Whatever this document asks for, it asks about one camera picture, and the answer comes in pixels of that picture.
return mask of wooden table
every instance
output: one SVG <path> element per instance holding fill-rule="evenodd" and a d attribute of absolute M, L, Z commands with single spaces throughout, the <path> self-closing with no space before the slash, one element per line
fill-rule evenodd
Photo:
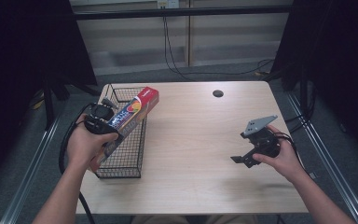
<path fill-rule="evenodd" d="M 159 103 L 147 118 L 142 178 L 98 179 L 87 172 L 81 192 L 94 214 L 195 215 L 307 213 L 295 188 L 273 168 L 247 168 L 231 156 L 253 148 L 241 138 L 251 119 L 288 133 L 269 84 L 183 82 L 149 86 Z M 220 90 L 223 97 L 213 96 Z M 85 213 L 81 203 L 77 213 Z"/>

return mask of wire basket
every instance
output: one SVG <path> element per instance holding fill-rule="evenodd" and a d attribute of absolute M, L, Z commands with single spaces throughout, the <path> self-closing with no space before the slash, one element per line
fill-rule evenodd
<path fill-rule="evenodd" d="M 111 100 L 120 111 L 143 88 L 113 89 L 111 85 L 105 97 Z M 147 117 L 124 139 L 120 146 L 96 171 L 98 178 L 140 178 L 144 157 Z"/>

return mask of forearm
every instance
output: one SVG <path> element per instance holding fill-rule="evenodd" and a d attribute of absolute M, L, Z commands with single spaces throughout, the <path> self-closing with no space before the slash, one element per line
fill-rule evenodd
<path fill-rule="evenodd" d="M 85 170 L 68 166 L 34 223 L 75 223 L 76 205 Z"/>
<path fill-rule="evenodd" d="M 354 223 L 306 173 L 292 183 L 316 223 Z"/>

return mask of cardboard box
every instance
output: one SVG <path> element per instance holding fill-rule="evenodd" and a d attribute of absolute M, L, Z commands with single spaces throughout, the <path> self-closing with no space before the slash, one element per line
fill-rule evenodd
<path fill-rule="evenodd" d="M 95 173 L 99 169 L 101 163 L 112 155 L 116 148 L 130 135 L 132 130 L 135 129 L 157 103 L 158 91 L 150 87 L 145 87 L 107 122 L 109 126 L 118 130 L 122 135 L 122 140 L 110 142 L 101 149 L 89 164 L 89 169 L 92 172 Z"/>

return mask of human hand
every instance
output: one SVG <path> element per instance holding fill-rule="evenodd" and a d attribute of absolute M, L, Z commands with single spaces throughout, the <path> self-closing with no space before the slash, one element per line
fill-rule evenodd
<path fill-rule="evenodd" d="M 68 141 L 68 166 L 75 165 L 84 170 L 89 167 L 91 159 L 103 148 L 106 142 L 117 140 L 117 133 L 94 134 L 84 126 L 86 114 L 82 114 L 77 120 L 77 127 L 72 132 Z"/>
<path fill-rule="evenodd" d="M 281 131 L 279 131 L 274 126 L 268 125 L 267 128 L 270 129 L 273 133 L 276 133 L 277 136 L 280 136 L 279 133 Z M 278 173 L 293 183 L 294 179 L 302 173 L 305 174 L 305 171 L 302 168 L 289 141 L 279 138 L 279 145 L 281 146 L 281 151 L 277 157 L 271 158 L 266 155 L 255 153 L 253 155 L 253 159 L 272 166 Z"/>

